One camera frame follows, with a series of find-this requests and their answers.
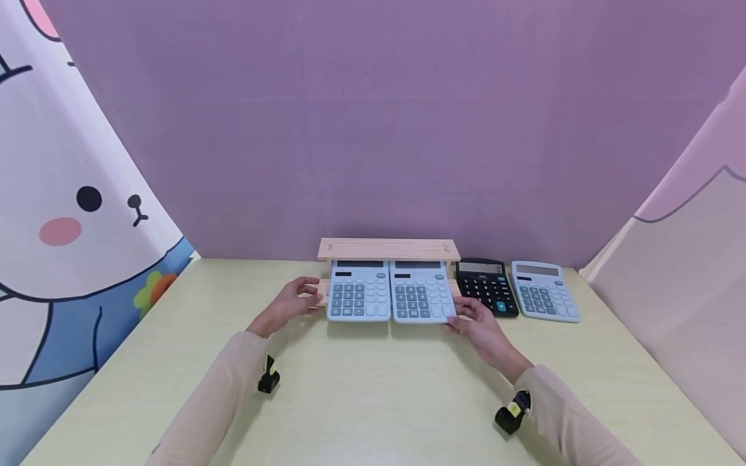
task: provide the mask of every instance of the bunny eye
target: bunny eye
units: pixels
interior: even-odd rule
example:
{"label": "bunny eye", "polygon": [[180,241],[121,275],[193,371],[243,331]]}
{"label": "bunny eye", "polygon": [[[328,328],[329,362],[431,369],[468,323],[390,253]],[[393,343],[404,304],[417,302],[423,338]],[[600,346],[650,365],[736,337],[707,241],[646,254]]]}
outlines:
{"label": "bunny eye", "polygon": [[76,196],[78,206],[86,212],[95,212],[101,207],[101,193],[93,186],[83,186]]}

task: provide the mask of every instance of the wooden stand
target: wooden stand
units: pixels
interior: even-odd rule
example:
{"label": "wooden stand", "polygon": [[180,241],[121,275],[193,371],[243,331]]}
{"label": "wooden stand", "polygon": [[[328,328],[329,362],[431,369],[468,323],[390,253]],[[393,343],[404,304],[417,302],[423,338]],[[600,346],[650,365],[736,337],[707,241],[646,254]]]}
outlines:
{"label": "wooden stand", "polygon": [[326,276],[321,278],[319,292],[326,306],[329,291],[329,274],[333,260],[442,260],[448,270],[448,284],[453,296],[461,296],[453,278],[452,263],[461,260],[453,239],[363,239],[322,238],[319,260],[327,261]]}

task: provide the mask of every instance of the black clamp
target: black clamp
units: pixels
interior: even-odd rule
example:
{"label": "black clamp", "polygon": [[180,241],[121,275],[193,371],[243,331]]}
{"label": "black clamp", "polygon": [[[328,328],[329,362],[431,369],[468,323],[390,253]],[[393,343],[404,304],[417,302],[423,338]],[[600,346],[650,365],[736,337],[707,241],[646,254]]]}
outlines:
{"label": "black clamp", "polygon": [[520,390],[508,406],[503,406],[495,414],[495,422],[508,435],[512,435],[521,426],[523,417],[531,412],[531,394]]}
{"label": "black clamp", "polygon": [[280,373],[275,370],[275,360],[267,355],[267,371],[259,379],[259,391],[263,393],[272,393],[272,390],[280,383]]}

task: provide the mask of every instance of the table surface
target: table surface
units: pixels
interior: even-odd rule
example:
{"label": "table surface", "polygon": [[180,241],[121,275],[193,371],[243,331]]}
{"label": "table surface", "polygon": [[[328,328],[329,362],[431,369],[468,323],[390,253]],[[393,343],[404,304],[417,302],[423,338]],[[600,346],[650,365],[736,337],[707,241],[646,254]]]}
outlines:
{"label": "table surface", "polygon": [[[141,465],[228,338],[323,262],[197,259],[24,466]],[[579,324],[519,316],[510,340],[554,370],[646,465],[743,463],[576,272]],[[443,326],[293,321],[282,381],[255,394],[213,465],[556,465],[530,424],[492,422],[511,388]]]}

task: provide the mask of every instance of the hand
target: hand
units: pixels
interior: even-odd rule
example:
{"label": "hand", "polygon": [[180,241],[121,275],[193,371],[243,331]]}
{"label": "hand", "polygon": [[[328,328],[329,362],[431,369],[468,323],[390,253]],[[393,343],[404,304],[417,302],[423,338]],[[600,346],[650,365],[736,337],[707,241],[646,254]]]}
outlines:
{"label": "hand", "polygon": [[[309,286],[318,284],[319,279],[314,277],[298,277],[288,283],[269,306],[251,322],[246,331],[266,339],[284,327],[290,319],[318,311],[316,304],[324,297],[319,294],[318,289]],[[300,297],[303,293],[309,296]]]}
{"label": "hand", "polygon": [[473,297],[454,297],[456,313],[459,316],[448,318],[448,329],[468,339],[480,358],[500,371],[510,383],[533,364],[516,350],[500,328],[495,317],[479,300]]}

